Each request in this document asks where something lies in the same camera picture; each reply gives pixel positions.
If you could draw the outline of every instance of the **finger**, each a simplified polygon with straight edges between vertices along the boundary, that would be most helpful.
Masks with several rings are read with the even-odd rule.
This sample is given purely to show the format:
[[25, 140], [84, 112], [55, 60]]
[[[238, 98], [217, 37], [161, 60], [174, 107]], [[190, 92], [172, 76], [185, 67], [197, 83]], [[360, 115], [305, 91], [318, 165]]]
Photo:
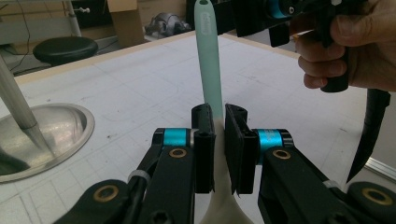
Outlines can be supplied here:
[[296, 51], [309, 62], [326, 62], [341, 58], [346, 49], [343, 46], [332, 43], [328, 48], [323, 48], [322, 43], [317, 41], [315, 32], [301, 35], [295, 40]]
[[311, 77], [340, 77], [347, 71], [347, 64], [343, 60], [311, 63], [300, 57], [299, 66]]
[[315, 29], [316, 20], [313, 14], [302, 14], [298, 17], [294, 17], [290, 21], [289, 33], [290, 35], [296, 35], [301, 32], [310, 31]]
[[317, 89], [326, 86], [328, 80], [326, 77], [311, 77], [308, 74], [304, 76], [304, 84], [309, 89]]
[[396, 13], [383, 12], [368, 16], [337, 16], [332, 20], [332, 39], [344, 46], [357, 47], [396, 39]]

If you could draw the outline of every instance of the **mint green handle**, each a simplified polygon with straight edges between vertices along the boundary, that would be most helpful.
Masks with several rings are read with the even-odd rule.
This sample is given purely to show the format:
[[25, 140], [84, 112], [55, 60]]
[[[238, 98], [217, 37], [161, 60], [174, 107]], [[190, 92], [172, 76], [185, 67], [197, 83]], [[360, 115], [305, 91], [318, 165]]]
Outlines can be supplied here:
[[197, 0], [194, 18], [204, 99], [212, 107], [213, 118], [223, 118], [218, 28], [212, 3]]

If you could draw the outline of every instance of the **stool seat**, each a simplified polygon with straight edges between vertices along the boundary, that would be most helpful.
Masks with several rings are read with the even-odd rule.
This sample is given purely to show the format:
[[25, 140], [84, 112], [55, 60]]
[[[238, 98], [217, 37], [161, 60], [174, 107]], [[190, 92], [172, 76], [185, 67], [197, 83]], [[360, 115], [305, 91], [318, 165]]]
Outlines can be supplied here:
[[33, 54], [43, 62], [51, 65], [71, 63], [90, 58], [98, 50], [97, 43], [82, 36], [56, 37], [45, 40], [35, 46]]

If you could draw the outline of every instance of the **white table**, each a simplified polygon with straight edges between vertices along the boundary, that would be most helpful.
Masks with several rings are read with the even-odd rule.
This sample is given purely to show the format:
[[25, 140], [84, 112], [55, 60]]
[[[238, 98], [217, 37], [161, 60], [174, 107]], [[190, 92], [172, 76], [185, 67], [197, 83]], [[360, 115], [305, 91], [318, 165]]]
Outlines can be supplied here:
[[[303, 84], [297, 55], [239, 39], [219, 37], [224, 103], [248, 112], [250, 128], [282, 128], [330, 179], [344, 185], [358, 146], [366, 90], [335, 94]], [[156, 128], [190, 128], [191, 109], [203, 100], [193, 33], [178, 35], [76, 63], [17, 77], [30, 106], [72, 103], [88, 108], [95, 130], [73, 157], [51, 170], [0, 185], [0, 222], [51, 223], [104, 179], [126, 180], [149, 148]], [[7, 115], [0, 104], [0, 116]], [[262, 223], [253, 195], [237, 201]], [[208, 196], [197, 195], [195, 217]]]

